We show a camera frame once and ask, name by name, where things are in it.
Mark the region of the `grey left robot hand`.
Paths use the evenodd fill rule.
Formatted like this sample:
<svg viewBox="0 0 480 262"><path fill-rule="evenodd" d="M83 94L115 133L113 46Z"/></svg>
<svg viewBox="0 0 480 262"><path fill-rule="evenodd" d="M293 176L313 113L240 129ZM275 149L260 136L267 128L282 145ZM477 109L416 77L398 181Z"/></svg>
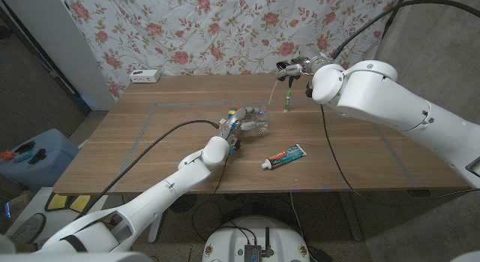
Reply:
<svg viewBox="0 0 480 262"><path fill-rule="evenodd" d="M221 124L218 136L231 143L237 138L237 133L240 131L256 130L258 134L261 134L268 126L266 108L241 107L231 114L225 123Z"/></svg>

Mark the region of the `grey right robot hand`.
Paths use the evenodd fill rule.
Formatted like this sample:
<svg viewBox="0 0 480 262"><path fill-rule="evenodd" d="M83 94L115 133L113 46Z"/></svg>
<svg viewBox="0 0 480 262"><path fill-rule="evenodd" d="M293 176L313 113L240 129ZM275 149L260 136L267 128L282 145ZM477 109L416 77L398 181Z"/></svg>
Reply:
<svg viewBox="0 0 480 262"><path fill-rule="evenodd" d="M288 61L277 62L275 76L278 80L284 81L287 77L290 80L299 79L301 76L310 76L322 66L331 64L332 60L325 56L314 56L312 58L299 56Z"/></svg>

